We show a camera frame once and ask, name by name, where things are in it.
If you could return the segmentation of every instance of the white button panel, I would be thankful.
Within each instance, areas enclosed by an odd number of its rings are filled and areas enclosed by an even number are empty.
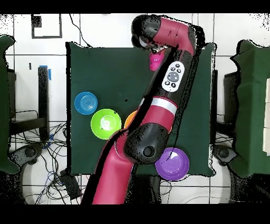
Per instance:
[[[162,81],[163,89],[167,92],[177,91],[180,86],[184,71],[185,67],[180,61],[175,61],[170,64]]]

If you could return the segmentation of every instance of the white tile floor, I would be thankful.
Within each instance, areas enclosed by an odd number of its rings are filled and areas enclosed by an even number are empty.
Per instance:
[[[72,14],[73,23],[81,28],[82,35],[88,44],[93,47],[132,47],[130,25],[133,18],[142,13],[133,14]],[[160,13],[170,17],[200,25],[206,36],[206,42],[217,44],[216,69],[218,70],[218,120],[223,119],[224,96],[223,77],[225,74],[236,71],[236,66],[229,58],[236,53],[238,41],[251,39],[255,43],[269,46],[270,31],[267,15],[264,14],[214,14],[214,13]],[[59,29],[58,15],[42,14],[42,28],[35,28],[36,35],[55,35]],[[53,127],[66,121],[66,41],[74,41],[86,46],[80,37],[79,30],[72,25],[69,14],[62,14],[61,39],[32,39],[30,15],[0,15],[0,34],[14,36],[16,43],[6,51],[6,61],[11,69],[17,73],[16,82],[16,109],[37,110],[37,67],[47,65],[52,71],[52,80],[49,81],[50,126]],[[17,119],[33,118],[35,113],[18,114]],[[56,138],[64,140],[60,131]],[[12,143],[11,151],[22,146],[21,143]],[[66,148],[59,152],[57,157],[60,170],[66,167]],[[52,170],[51,157],[47,150],[42,155],[47,161],[47,168]],[[230,194],[230,178],[228,169],[218,165],[213,159],[213,168],[216,175],[213,177],[188,176],[182,181],[172,182],[172,189],[168,183],[160,187],[162,203],[228,203]],[[45,162],[40,157],[33,166],[27,166],[24,173],[24,195],[39,194],[44,189],[48,172]],[[83,189],[89,176],[79,177],[79,185]],[[34,203],[37,195],[28,196],[28,203]],[[42,204],[63,204],[62,200],[42,198]]]

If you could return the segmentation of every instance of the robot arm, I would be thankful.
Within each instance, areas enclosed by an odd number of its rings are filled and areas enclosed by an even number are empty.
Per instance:
[[[166,46],[165,57],[129,127],[115,133],[105,145],[82,204],[124,203],[133,165],[154,163],[162,155],[184,89],[188,88],[196,46],[193,28],[157,15],[140,15],[133,20],[131,30],[135,47],[154,50]]]

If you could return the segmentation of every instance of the black frame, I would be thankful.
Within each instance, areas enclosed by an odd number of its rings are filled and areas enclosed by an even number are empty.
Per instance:
[[[62,38],[62,16],[59,14],[59,36],[35,36],[35,23],[34,14],[31,14],[31,23],[32,23],[32,39],[52,39],[52,38]]]

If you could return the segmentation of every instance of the dark green table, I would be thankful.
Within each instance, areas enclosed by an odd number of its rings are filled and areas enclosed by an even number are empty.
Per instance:
[[[241,83],[237,88],[239,109],[236,119],[235,149],[239,154],[230,167],[241,177],[270,174],[270,156],[263,152],[266,80],[270,78],[270,48],[241,41],[238,55]]]
[[[152,78],[149,52],[136,48],[81,48],[70,42],[71,49],[71,173],[91,174],[106,141],[92,133],[92,115],[81,115],[74,107],[77,94],[89,91],[98,99],[97,110],[110,108],[120,115],[122,127],[140,104]],[[188,106],[183,114],[176,147],[190,160],[189,174],[213,175],[208,166],[211,55],[214,44],[202,50]],[[175,142],[172,134],[168,147]],[[158,175],[155,165],[139,165],[137,173]]]

